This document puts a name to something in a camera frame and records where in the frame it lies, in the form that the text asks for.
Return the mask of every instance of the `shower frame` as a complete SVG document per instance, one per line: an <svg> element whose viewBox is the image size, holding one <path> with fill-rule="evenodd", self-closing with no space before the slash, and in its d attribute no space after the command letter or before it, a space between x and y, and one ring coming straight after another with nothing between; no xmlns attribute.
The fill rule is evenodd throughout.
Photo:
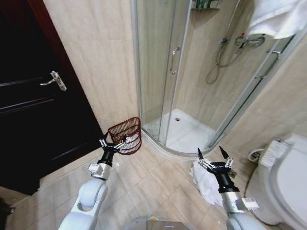
<svg viewBox="0 0 307 230"><path fill-rule="evenodd" d="M137 15L137 9L136 9L136 1L137 0L130 0L131 5L131 21L132 21L132 34L133 34L133 47L134 47L134 62L135 62L135 72L136 72L136 85L137 85L137 100L138 100L138 112L139 112L139 118L142 120L142 98L141 98L141 83L140 83L140 60L139 60L139 37L138 37L138 15ZM184 37L183 42L181 46L180 51L180 59L178 63L178 72L175 75L174 80L174 87L172 89L172 102L171 107L169 109L170 114L168 118L167 123L167 130L166 135L168 134L168 129L170 125L170 117L171 113L174 107L174 98L177 93L177 82L178 82L178 74L180 71L181 66L181 60L182 60L182 54L184 50L184 44L185 44L185 38L187 33L187 27L188 27L188 21L189 21L189 15L190 15L190 8L191 8L191 1L189 4L189 11L186 18L186 24L185 24L185 31L184 31ZM281 67L281 65L285 62L285 60L290 56L290 54L294 51L296 46L299 44L299 42L303 39L303 37L307 34L307 26L301 31L299 31L295 36L284 38L284 39L278 39L276 40L275 44L273 45L272 49L268 52L266 58L263 60L263 62L260 64L259 68L225 117L224 121L220 124L220 126L217 128L215 135L211 139L211 141L207 144L207 147L205 150L202 151L203 154L208 154L221 140L222 138L231 130L231 128L236 124L236 122L239 120L239 118L243 115L243 113L247 110L247 108L252 104L252 102L255 100L255 98L260 94L262 89L265 87L265 85L272 79L272 77L275 75L275 73L278 71L278 69ZM147 130L145 130L142 127L143 134L146 135L146 137L151 141L152 144L154 144L157 148L159 148L164 153L170 153L173 156L179 156L179 157L187 157L187 158L195 158L197 156L197 153L184 153L175 151L173 149L170 149L166 147L165 145L161 144L157 139L155 139Z"/></svg>

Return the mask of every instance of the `wire basket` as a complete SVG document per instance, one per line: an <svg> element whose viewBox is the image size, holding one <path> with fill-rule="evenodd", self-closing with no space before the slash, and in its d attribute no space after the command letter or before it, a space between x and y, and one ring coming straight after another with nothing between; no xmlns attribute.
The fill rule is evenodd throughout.
<svg viewBox="0 0 307 230"><path fill-rule="evenodd" d="M136 116L109 128L108 132L115 144L119 144L124 136L127 136L127 146L119 152L120 154L131 155L141 147L141 121Z"/></svg>

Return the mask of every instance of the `towel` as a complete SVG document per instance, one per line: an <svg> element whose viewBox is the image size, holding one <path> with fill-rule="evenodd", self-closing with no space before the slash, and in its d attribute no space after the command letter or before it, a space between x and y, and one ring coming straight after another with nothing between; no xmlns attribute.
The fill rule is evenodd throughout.
<svg viewBox="0 0 307 230"><path fill-rule="evenodd" d="M136 140L139 138L139 134L134 134L132 137L127 137L126 138L126 147L122 149L120 152L121 153L130 153L131 148L136 147L140 144L140 141Z"/></svg>
<svg viewBox="0 0 307 230"><path fill-rule="evenodd" d="M219 184L215 176L202 168L198 164L198 160L193 162L190 175L193 177L193 182L197 186L200 194L209 204L223 206L222 196L218 192Z"/></svg>
<svg viewBox="0 0 307 230"><path fill-rule="evenodd" d="M255 0L248 34L267 34L275 39L295 35L307 23L307 0Z"/></svg>

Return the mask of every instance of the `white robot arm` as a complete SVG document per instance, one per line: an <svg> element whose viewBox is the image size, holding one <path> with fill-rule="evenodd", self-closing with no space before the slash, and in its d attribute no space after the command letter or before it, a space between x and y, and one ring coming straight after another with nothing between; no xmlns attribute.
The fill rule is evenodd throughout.
<svg viewBox="0 0 307 230"><path fill-rule="evenodd" d="M228 230L266 230L259 221L247 215L245 211L259 208L253 198L241 198L239 189L230 179L228 172L231 170L233 159L229 158L227 152L220 147L226 162L210 162L204 159L198 149L198 164L208 172L215 175L219 184L219 193L223 199L223 206L227 213L226 226Z"/></svg>
<svg viewBox="0 0 307 230"><path fill-rule="evenodd" d="M94 179L83 184L71 212L61 223L59 230L94 230L97 224L99 209L107 194L106 181L110 175L113 155L126 146L126 138L115 145L107 143L106 137L99 140L104 154L97 164L91 164L88 170Z"/></svg>

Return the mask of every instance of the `toilet lid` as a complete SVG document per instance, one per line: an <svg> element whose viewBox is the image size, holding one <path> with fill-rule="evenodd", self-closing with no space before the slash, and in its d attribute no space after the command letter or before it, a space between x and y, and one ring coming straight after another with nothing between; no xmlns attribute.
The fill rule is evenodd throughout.
<svg viewBox="0 0 307 230"><path fill-rule="evenodd" d="M272 185L286 210L307 225L307 153L291 149L272 169Z"/></svg>

